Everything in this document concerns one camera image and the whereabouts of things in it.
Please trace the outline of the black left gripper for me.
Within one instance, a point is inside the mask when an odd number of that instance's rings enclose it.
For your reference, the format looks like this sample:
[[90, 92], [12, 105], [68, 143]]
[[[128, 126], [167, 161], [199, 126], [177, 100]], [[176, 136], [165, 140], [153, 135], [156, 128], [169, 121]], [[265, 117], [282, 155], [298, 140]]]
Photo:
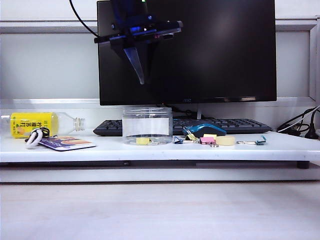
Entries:
[[112, 21], [114, 34], [102, 34], [94, 39], [96, 44], [109, 44], [113, 49], [124, 49], [141, 85], [150, 83], [151, 68], [162, 36], [182, 31], [182, 21], [145, 20], [138, 23]]

